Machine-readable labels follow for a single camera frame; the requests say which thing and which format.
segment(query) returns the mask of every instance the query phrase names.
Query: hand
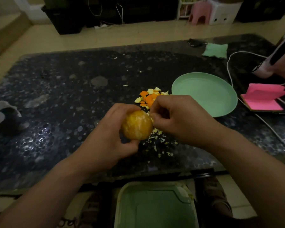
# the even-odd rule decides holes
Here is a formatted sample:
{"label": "hand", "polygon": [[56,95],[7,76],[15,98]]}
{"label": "hand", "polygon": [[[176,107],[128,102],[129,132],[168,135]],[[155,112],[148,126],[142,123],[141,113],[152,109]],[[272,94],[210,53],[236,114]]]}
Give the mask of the hand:
{"label": "hand", "polygon": [[181,143],[203,149],[220,141],[228,130],[189,95],[158,96],[150,115],[155,128],[172,134]]}
{"label": "hand", "polygon": [[136,153],[140,141],[122,144],[119,130],[126,115],[137,110],[140,107],[136,105],[114,104],[84,143],[68,157],[72,165],[88,177],[108,170],[120,159]]}

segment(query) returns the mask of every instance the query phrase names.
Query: pink appliance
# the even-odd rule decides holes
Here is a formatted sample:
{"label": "pink appliance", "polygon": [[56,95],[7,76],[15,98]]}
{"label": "pink appliance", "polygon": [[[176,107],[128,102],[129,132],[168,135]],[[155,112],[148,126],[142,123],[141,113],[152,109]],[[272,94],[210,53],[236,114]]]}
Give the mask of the pink appliance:
{"label": "pink appliance", "polygon": [[255,67],[252,73],[260,78],[268,78],[274,73],[285,78],[285,36],[276,50],[265,61]]}

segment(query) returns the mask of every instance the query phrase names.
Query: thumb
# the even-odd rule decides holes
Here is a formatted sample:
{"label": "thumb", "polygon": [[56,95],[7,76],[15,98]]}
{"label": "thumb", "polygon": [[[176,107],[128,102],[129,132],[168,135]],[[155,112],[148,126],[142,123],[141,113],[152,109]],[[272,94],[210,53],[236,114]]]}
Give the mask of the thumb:
{"label": "thumb", "polygon": [[156,129],[162,130],[163,132],[169,132],[170,119],[163,118],[158,113],[152,113],[153,125]]}
{"label": "thumb", "polygon": [[123,144],[123,150],[122,150],[122,157],[128,157],[138,151],[138,145],[140,143],[140,140],[131,140],[128,143]]}

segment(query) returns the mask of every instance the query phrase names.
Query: black granite tabletop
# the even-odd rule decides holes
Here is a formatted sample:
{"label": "black granite tabletop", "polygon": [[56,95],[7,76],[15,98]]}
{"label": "black granite tabletop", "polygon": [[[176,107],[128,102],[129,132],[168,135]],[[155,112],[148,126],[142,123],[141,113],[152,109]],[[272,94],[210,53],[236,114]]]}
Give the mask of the black granite tabletop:
{"label": "black granite tabletop", "polygon": [[[228,56],[240,50],[268,56],[274,50],[270,42],[251,34],[206,41],[228,43]],[[22,57],[0,84],[0,100],[16,106],[22,114],[17,118],[14,112],[3,110],[7,122],[0,128],[0,191],[34,185],[81,145],[114,103],[134,103],[141,90],[160,87],[171,91],[173,81],[189,72],[211,73],[229,82],[227,61],[202,57],[204,50],[205,46],[192,48],[187,41],[174,41]],[[261,80],[250,74],[261,61],[242,53],[231,58],[238,94],[244,93],[249,83],[284,82],[279,77]],[[285,115],[262,117],[285,140]],[[217,120],[285,162],[285,145],[241,103]],[[204,150],[176,144],[169,135],[166,141],[169,145],[155,141],[157,151],[153,143],[141,142],[137,154],[123,159],[96,181],[223,168]]]}

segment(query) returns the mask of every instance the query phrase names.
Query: pink sticky note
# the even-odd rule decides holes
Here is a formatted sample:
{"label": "pink sticky note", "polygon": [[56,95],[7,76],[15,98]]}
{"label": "pink sticky note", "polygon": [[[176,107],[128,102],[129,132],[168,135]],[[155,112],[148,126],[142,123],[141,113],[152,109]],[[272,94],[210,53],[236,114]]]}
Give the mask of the pink sticky note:
{"label": "pink sticky note", "polygon": [[242,98],[252,110],[281,111],[283,108],[275,99],[285,95],[285,87],[275,84],[249,84],[246,94]]}

